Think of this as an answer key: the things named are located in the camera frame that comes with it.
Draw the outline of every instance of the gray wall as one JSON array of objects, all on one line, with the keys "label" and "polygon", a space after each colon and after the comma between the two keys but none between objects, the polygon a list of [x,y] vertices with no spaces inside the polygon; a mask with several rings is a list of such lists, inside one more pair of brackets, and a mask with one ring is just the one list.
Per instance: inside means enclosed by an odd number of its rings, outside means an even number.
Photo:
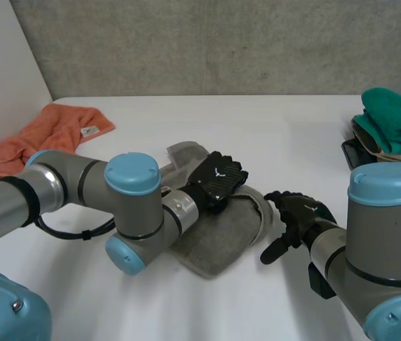
[{"label": "gray wall", "polygon": [[401,0],[11,0],[54,99],[401,92]]}]

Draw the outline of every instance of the orange towel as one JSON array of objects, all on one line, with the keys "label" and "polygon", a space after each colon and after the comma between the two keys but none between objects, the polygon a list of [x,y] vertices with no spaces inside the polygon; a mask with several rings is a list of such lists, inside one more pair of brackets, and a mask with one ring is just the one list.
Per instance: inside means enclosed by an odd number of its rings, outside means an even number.
[{"label": "orange towel", "polygon": [[[89,136],[84,132],[84,137],[81,128],[86,127],[92,127],[91,130],[98,132]],[[49,104],[18,136],[9,137],[0,143],[0,177],[21,172],[37,151],[58,149],[74,153],[79,144],[113,129],[114,124],[98,109]]]}]

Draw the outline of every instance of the green towel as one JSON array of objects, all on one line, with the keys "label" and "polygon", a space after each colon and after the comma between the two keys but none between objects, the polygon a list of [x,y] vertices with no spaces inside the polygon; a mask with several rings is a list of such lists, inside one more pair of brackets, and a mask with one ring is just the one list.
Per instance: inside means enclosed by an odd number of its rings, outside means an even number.
[{"label": "green towel", "polygon": [[401,94],[381,88],[362,94],[363,115],[355,121],[389,154],[401,154]]}]

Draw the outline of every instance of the robotic arm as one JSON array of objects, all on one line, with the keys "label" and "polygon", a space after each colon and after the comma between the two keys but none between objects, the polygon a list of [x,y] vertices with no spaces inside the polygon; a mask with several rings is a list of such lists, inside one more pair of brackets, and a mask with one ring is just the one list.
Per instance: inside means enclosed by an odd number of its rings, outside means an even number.
[{"label": "robotic arm", "polygon": [[268,194],[287,230],[261,261],[270,264],[303,244],[315,292],[325,299],[337,295],[371,340],[401,341],[401,163],[356,168],[348,195],[346,231],[313,198]]},{"label": "robotic arm", "polygon": [[[231,157],[213,152],[185,186],[163,196],[158,164],[146,154],[122,154],[106,163],[42,151],[22,173],[0,179],[0,238],[32,222],[47,231],[40,216],[68,203],[91,207],[114,215],[101,227],[101,233],[117,229],[106,252],[119,269],[135,275],[203,211],[225,208],[227,197],[247,175]],[[96,232],[84,231],[82,238],[90,239]],[[50,341],[50,334],[47,303],[0,274],[0,341]]]},{"label": "robotic arm", "polygon": [[[238,162],[213,152],[186,186],[161,199],[158,163],[146,154],[122,154],[106,163],[42,151],[19,175],[0,179],[0,237],[67,203],[109,212],[117,232],[106,252],[118,268],[135,275],[246,179]],[[91,233],[82,237],[90,239]]]}]

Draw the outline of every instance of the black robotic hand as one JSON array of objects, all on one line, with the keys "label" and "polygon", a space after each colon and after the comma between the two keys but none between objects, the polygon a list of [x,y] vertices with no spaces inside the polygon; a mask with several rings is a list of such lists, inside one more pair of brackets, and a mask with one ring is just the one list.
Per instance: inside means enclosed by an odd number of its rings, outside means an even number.
[{"label": "black robotic hand", "polygon": [[242,170],[239,162],[214,151],[192,172],[182,190],[195,198],[199,209],[219,212],[225,208],[227,197],[247,178],[248,172]]},{"label": "black robotic hand", "polygon": [[310,248],[310,234],[317,237],[320,229],[335,226],[336,221],[330,210],[322,202],[301,193],[273,192],[264,196],[279,210],[281,221],[286,224],[286,232],[274,240],[262,252],[263,264],[271,264],[287,252],[289,247],[298,248],[302,242]]}]

